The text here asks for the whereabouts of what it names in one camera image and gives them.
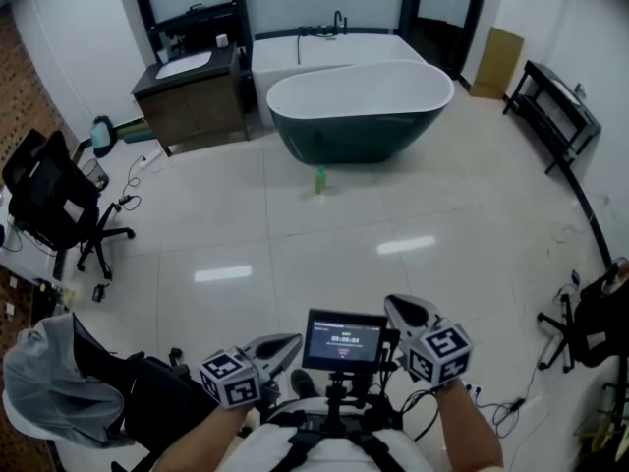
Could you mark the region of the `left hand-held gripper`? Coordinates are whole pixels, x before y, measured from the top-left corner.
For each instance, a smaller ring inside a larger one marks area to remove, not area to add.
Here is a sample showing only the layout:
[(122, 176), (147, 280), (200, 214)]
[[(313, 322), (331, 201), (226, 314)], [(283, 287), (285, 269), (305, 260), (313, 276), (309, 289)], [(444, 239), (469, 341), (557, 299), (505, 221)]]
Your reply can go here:
[(302, 345), (300, 333), (278, 333), (260, 336), (243, 350), (219, 350), (199, 365), (203, 389), (225, 409), (272, 405), (280, 395), (274, 379), (290, 366)]

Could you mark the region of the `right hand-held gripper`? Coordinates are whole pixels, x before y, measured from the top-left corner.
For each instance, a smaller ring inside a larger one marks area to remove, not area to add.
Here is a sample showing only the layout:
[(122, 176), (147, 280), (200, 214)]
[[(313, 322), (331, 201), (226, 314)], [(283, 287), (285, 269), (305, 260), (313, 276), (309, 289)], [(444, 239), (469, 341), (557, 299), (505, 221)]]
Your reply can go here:
[[(432, 387), (448, 384), (469, 368), (473, 344), (460, 324), (448, 319), (434, 303), (413, 295), (390, 294), (384, 299), (389, 325), (400, 334), (399, 365), (414, 381)], [(419, 328), (427, 330), (419, 333)]]

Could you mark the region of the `person's left forearm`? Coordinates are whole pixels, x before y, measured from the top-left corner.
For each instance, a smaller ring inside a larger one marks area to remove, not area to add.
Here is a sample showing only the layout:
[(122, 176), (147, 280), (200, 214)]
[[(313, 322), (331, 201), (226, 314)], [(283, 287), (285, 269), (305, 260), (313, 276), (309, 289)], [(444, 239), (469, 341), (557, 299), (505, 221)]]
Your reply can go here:
[(248, 405), (217, 407), (163, 451), (153, 472), (268, 472), (285, 454), (285, 437), (276, 428), (262, 426), (230, 449), (250, 411)]

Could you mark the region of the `person's right forearm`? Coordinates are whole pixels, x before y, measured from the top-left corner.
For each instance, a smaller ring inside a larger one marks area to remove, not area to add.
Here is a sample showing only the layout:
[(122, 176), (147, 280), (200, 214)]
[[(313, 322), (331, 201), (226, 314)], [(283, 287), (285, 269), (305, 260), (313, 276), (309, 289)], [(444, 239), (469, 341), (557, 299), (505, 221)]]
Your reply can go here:
[(452, 472), (502, 472), (497, 434), (473, 403), (460, 380), (436, 392), (446, 453)]

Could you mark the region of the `person's left black shoe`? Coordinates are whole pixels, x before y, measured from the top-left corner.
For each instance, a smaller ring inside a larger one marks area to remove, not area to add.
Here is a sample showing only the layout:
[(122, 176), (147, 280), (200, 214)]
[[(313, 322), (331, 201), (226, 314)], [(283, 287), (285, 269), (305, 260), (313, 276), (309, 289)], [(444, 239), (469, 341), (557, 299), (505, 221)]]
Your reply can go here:
[(295, 369), (292, 372), (290, 384), (300, 399), (320, 397), (312, 377), (303, 369)]

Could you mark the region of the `black chest monitor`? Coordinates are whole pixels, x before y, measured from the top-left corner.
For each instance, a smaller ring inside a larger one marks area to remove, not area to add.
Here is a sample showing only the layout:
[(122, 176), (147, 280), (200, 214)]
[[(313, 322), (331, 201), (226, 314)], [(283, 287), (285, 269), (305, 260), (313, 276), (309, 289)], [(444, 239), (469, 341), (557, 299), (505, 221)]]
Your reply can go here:
[(379, 370), (385, 316), (310, 309), (302, 366), (349, 374)]

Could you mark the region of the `black chest harness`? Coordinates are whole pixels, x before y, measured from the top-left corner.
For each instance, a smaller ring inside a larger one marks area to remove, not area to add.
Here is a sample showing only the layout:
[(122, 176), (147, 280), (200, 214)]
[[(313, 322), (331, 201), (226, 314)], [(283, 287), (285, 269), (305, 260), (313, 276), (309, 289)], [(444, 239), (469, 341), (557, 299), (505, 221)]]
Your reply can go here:
[(347, 440), (362, 450), (380, 472), (404, 472), (389, 452), (389, 447), (375, 436), (380, 430), (402, 430), (399, 412), (385, 413), (375, 408), (364, 414), (336, 416), (308, 413), (304, 410), (283, 412), (273, 416), (270, 424), (280, 428), (295, 428), (288, 440), (289, 451), (271, 472), (291, 472), (304, 465), (309, 453), (322, 441)]

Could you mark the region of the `person's white shirt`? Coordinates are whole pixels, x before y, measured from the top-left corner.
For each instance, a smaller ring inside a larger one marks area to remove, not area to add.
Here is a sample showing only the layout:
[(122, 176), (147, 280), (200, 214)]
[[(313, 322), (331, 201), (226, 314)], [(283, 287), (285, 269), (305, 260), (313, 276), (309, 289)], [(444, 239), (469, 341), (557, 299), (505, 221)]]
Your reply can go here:
[[(283, 412), (304, 410), (308, 413), (327, 415), (327, 400), (322, 397), (293, 400), (271, 411), (270, 415), (260, 420), (260, 427), (272, 426), (285, 438), (285, 457), (290, 449), (288, 440), (296, 433), (295, 428), (280, 428), (270, 424), (273, 416)], [(341, 411), (341, 414), (364, 414), (358, 411)], [(416, 444), (401, 430), (380, 430), (375, 436), (389, 447), (389, 452), (404, 472), (433, 472), (429, 462), (420, 453)], [(324, 440), (310, 451), (306, 463), (291, 472), (380, 472), (372, 460), (357, 446), (347, 440)]]

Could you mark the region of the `black office chair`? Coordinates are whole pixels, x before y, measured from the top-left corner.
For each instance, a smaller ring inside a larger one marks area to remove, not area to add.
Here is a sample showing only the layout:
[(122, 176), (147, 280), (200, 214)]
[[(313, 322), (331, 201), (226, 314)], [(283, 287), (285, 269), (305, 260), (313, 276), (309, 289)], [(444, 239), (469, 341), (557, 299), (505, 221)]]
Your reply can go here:
[(123, 197), (101, 211), (100, 192), (73, 162), (61, 132), (45, 137), (30, 130), (4, 165), (2, 179), (11, 193), (8, 211), (19, 230), (55, 252), (79, 245), (80, 271), (87, 256), (96, 253), (104, 278), (112, 278), (102, 241), (121, 234), (133, 239), (136, 233), (128, 227), (108, 229), (106, 223), (130, 200)]
[(605, 294), (603, 287), (609, 269), (576, 294), (557, 293), (562, 322), (544, 313), (537, 315), (538, 323), (551, 325), (561, 335), (551, 358), (538, 363), (539, 370), (549, 369), (562, 353), (568, 358), (563, 366), (565, 373), (574, 369), (577, 362), (594, 368), (612, 356), (629, 357), (629, 282), (615, 293)]

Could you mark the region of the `dark green oval bathtub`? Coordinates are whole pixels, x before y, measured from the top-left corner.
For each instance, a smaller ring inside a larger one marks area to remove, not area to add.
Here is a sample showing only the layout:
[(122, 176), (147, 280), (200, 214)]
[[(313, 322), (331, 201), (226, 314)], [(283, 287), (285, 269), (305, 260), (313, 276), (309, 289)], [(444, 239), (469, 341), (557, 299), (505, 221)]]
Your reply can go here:
[(376, 164), (412, 144), (454, 93), (439, 68), (398, 59), (294, 75), (271, 87), (266, 102), (298, 161)]

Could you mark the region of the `grey jacket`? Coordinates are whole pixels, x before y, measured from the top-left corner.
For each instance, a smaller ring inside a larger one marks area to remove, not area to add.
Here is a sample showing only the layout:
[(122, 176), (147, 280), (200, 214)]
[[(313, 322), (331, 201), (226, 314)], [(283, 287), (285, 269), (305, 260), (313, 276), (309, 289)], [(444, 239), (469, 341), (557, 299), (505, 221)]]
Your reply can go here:
[(111, 359), (73, 313), (22, 330), (4, 354), (9, 401), (29, 423), (57, 438), (96, 449), (131, 444), (115, 424), (124, 395), (104, 380)]

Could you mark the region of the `black metal rack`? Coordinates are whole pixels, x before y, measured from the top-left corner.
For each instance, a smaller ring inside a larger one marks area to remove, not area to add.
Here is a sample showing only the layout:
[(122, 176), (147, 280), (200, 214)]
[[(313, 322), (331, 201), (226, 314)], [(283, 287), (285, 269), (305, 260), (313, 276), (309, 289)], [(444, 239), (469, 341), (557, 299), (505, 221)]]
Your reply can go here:
[(505, 98), (504, 115), (514, 113), (534, 130), (552, 162), (571, 165), (601, 133), (601, 124), (586, 104), (550, 68), (528, 60), (511, 95)]

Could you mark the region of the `wooden vanity cabinet with sink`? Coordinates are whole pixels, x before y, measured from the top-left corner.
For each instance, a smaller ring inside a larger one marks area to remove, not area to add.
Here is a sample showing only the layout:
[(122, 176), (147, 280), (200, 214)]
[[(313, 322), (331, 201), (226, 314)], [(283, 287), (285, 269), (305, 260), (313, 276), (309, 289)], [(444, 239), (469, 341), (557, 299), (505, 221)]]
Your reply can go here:
[(163, 151), (250, 138), (241, 97), (238, 48), (229, 44), (149, 66), (132, 90)]

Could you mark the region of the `white round chair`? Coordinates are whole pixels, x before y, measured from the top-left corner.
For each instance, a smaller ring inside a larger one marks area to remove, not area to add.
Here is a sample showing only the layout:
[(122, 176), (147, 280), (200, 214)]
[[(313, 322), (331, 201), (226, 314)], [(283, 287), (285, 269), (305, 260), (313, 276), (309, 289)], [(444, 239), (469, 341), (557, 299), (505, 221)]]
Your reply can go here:
[(2, 392), (2, 403), (9, 422), (18, 432), (37, 440), (54, 440), (54, 437), (51, 437), (46, 431), (29, 422), (16, 410), (6, 391)]

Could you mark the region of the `brown cardboard sheet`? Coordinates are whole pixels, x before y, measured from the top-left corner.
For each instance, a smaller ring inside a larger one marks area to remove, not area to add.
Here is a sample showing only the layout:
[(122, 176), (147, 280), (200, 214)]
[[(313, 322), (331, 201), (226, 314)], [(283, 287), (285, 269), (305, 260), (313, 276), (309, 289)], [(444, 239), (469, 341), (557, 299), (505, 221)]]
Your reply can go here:
[(470, 95), (501, 99), (507, 92), (523, 45), (523, 37), (492, 27)]

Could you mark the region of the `teal and black bag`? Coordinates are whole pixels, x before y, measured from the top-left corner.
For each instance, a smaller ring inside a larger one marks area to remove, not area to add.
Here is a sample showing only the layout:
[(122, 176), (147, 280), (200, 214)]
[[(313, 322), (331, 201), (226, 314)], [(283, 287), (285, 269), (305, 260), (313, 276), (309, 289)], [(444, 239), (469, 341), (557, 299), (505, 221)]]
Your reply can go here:
[(116, 131), (106, 115), (94, 118), (89, 134), (93, 154), (96, 158), (106, 156), (117, 142)]

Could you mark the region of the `white rectangular bathtub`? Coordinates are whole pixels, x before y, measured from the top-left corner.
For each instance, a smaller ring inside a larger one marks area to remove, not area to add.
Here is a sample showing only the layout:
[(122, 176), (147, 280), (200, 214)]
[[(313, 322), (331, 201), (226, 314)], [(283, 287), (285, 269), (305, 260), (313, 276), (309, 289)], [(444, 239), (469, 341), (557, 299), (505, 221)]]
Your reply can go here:
[(261, 122), (274, 125), (266, 102), (277, 82), (301, 73), (388, 60), (424, 62), (405, 40), (394, 34), (349, 33), (331, 38), (285, 36), (254, 42), (251, 71)]

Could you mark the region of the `black bathtub faucet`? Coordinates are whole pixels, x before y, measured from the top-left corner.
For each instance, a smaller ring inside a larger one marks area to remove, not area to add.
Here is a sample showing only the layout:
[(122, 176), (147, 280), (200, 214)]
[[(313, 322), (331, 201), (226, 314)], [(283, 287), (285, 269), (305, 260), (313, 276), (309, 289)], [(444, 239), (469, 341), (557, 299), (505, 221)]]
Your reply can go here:
[(297, 63), (302, 64), (301, 60), (301, 38), (312, 36), (324, 40), (334, 40), (340, 34), (348, 33), (348, 20), (340, 10), (336, 10), (333, 16), (333, 24), (329, 27), (299, 27), (296, 39)]

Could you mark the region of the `black monitor mount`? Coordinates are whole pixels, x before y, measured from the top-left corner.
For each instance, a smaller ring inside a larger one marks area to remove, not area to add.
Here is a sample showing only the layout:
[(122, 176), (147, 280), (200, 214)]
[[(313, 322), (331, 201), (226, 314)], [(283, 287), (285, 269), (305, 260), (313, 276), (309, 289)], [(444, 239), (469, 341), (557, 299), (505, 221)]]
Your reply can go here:
[(325, 393), (328, 404), (326, 427), (340, 429), (344, 426), (341, 421), (341, 408), (344, 406), (356, 409), (369, 406), (377, 410), (387, 404), (386, 387), (391, 375), (398, 369), (393, 354), (400, 342), (400, 332), (386, 329), (381, 338), (387, 347), (382, 347), (376, 355), (376, 383), (373, 382), (373, 374), (335, 372), (329, 376), (331, 385)]

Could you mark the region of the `black door frame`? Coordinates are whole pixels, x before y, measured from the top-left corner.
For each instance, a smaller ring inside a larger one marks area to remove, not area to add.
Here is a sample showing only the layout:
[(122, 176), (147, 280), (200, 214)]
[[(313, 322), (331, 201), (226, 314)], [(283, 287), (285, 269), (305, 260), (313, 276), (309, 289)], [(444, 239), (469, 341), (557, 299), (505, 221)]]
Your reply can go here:
[(425, 60), (458, 80), (485, 0), (402, 0), (397, 34)]

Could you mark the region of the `black mirror frame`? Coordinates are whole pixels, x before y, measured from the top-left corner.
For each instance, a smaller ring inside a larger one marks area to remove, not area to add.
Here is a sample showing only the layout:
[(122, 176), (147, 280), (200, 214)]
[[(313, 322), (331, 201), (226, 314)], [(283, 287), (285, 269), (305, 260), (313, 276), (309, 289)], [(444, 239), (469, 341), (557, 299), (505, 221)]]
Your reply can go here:
[(227, 42), (242, 49), (248, 62), (252, 37), (245, 0), (137, 0), (143, 26), (154, 53), (164, 49), (170, 59), (202, 52)]

